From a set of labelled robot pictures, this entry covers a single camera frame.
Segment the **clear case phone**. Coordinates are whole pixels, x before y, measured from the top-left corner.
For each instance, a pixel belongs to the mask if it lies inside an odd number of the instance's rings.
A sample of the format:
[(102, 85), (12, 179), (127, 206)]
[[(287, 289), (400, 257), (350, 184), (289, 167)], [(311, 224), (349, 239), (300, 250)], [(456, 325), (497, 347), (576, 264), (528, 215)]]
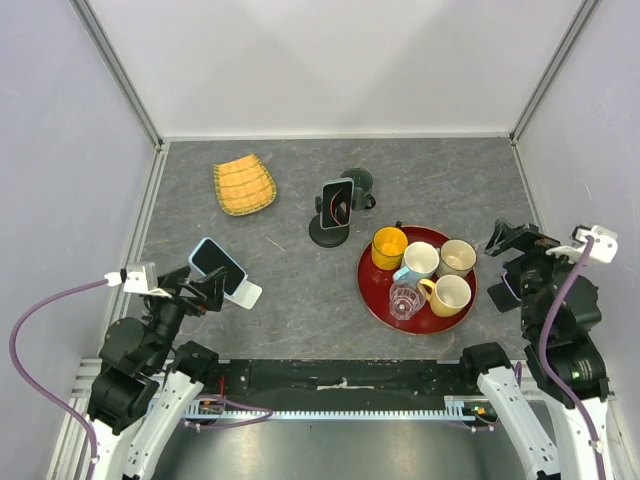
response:
[(354, 182), (350, 177), (327, 181), (322, 186), (320, 226), (324, 230), (350, 224)]

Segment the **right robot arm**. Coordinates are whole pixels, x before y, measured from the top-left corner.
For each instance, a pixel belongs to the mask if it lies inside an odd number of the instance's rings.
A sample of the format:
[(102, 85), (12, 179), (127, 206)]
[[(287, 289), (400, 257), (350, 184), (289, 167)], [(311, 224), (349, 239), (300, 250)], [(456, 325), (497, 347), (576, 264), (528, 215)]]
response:
[(564, 245), (534, 224), (499, 219), (485, 247), (491, 257), (510, 249), (521, 253), (504, 263), (502, 281), (490, 294), (501, 310), (520, 310), (526, 364), (554, 433), (546, 433), (524, 398), (516, 369), (499, 344), (465, 348), (457, 377), (465, 391), (487, 398), (528, 479), (613, 476), (606, 439), (609, 382), (590, 337), (602, 313), (598, 288), (582, 271), (589, 263), (611, 263), (617, 238), (605, 227), (578, 225), (571, 244)]

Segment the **purple case phone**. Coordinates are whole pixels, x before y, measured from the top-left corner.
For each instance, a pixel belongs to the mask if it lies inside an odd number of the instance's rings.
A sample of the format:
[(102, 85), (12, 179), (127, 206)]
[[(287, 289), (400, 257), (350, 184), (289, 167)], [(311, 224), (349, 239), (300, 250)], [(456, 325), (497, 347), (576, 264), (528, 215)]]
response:
[(501, 278), (502, 278), (503, 285), (506, 287), (507, 291), (511, 294), (511, 296), (514, 298), (514, 300), (517, 301), (517, 302), (521, 302), (520, 296), (516, 293), (515, 289), (513, 288), (511, 283), (509, 282), (508, 272), (506, 270), (503, 271), (503, 273), (501, 275)]

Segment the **light blue case phone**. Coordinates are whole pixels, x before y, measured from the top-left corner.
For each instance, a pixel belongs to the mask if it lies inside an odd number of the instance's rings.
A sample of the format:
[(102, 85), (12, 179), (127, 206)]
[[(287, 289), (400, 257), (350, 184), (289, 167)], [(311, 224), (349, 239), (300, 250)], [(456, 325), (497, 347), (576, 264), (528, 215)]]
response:
[(210, 237), (200, 240), (188, 261), (203, 276), (223, 267), (226, 271), (224, 291), (227, 296), (233, 296), (247, 277), (246, 271)]

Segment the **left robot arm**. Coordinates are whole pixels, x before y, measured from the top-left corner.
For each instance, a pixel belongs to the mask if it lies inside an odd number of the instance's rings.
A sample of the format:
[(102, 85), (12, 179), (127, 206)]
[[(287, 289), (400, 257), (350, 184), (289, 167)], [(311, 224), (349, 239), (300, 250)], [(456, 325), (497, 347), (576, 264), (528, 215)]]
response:
[(152, 262), (106, 274), (110, 286), (142, 297), (147, 317), (112, 323), (87, 409), (96, 479), (149, 479), (187, 406), (219, 382), (216, 352), (194, 342), (175, 347), (187, 316), (220, 311), (227, 276), (219, 267), (198, 280), (188, 265), (157, 275)]

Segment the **black round phone stand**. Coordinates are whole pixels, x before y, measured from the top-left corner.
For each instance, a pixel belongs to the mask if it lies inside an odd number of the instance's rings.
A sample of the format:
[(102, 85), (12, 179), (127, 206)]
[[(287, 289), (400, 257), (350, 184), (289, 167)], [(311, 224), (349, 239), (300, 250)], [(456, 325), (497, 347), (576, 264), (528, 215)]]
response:
[(345, 220), (344, 224), (331, 229), (324, 229), (321, 226), (323, 214), (322, 196), (315, 197), (315, 209), (316, 215), (312, 218), (308, 227), (308, 234), (311, 240), (323, 248), (335, 248), (342, 245), (349, 237), (352, 208), (347, 207), (344, 202), (337, 207), (331, 207), (331, 213), (338, 220)]

